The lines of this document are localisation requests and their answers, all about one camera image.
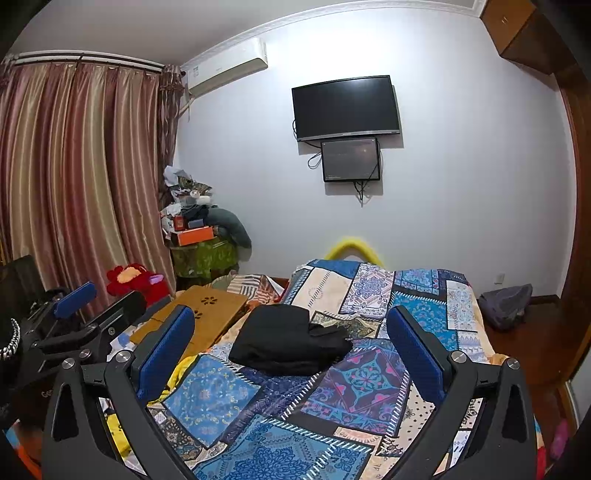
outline wooden floor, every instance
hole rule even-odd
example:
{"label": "wooden floor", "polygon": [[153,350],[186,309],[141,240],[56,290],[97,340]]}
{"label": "wooden floor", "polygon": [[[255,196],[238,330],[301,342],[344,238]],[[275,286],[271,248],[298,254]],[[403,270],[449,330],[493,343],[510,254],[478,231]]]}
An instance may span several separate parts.
{"label": "wooden floor", "polygon": [[498,353],[519,360],[532,396],[534,414],[546,447],[556,427],[566,418],[557,388],[580,343],[580,332],[569,328],[556,303],[530,305],[525,322],[509,332],[498,332],[486,325],[492,347]]}

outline television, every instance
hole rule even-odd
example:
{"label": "television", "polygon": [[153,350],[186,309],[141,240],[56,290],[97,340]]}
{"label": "television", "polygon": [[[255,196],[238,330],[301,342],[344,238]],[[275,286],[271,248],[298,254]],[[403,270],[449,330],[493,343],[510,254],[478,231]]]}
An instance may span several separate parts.
{"label": "television", "polygon": [[400,133],[390,75],[314,83],[291,95],[298,141]]}
{"label": "television", "polygon": [[324,181],[379,180],[379,144],[375,137],[320,142]]}

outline curtain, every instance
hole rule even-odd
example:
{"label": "curtain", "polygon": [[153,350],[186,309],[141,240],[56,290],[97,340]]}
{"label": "curtain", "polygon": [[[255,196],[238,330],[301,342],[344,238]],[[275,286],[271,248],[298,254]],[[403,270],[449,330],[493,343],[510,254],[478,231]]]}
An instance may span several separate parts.
{"label": "curtain", "polygon": [[160,229],[159,75],[87,63],[13,67],[0,96],[0,232],[7,257],[31,254],[46,288],[138,262],[174,273]]}
{"label": "curtain", "polygon": [[160,209],[172,202],[163,174],[164,169],[173,164],[183,92],[180,68],[175,65],[165,65],[158,92],[158,206]]}

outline metal screw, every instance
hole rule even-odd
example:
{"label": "metal screw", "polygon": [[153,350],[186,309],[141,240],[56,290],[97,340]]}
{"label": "metal screw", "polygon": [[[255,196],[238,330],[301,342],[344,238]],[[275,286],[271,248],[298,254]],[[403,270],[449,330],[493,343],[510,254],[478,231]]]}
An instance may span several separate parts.
{"label": "metal screw", "polygon": [[120,364],[124,364],[127,360],[131,358],[131,352],[129,350],[121,350],[117,355],[115,355],[115,360]]}
{"label": "metal screw", "polygon": [[467,355],[464,352],[459,350],[455,350],[452,352],[452,360],[457,364],[463,364],[468,359]]}
{"label": "metal screw", "polygon": [[73,358],[66,358],[62,363],[61,363],[61,367],[64,370],[68,370],[70,368],[72,368],[74,365],[76,364],[76,361]]}
{"label": "metal screw", "polygon": [[519,361],[516,358],[508,358],[507,365],[513,370],[519,370]]}

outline black cloth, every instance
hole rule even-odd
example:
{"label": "black cloth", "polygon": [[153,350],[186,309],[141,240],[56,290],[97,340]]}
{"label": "black cloth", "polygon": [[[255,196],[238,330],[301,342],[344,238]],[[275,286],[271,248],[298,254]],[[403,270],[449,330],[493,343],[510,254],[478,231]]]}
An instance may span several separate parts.
{"label": "black cloth", "polygon": [[181,210],[181,215],[189,223],[191,220],[205,220],[209,207],[207,205],[191,205]]}
{"label": "black cloth", "polygon": [[281,303],[255,308],[229,359],[267,375],[314,375],[353,347],[342,327],[310,324],[308,310]]}

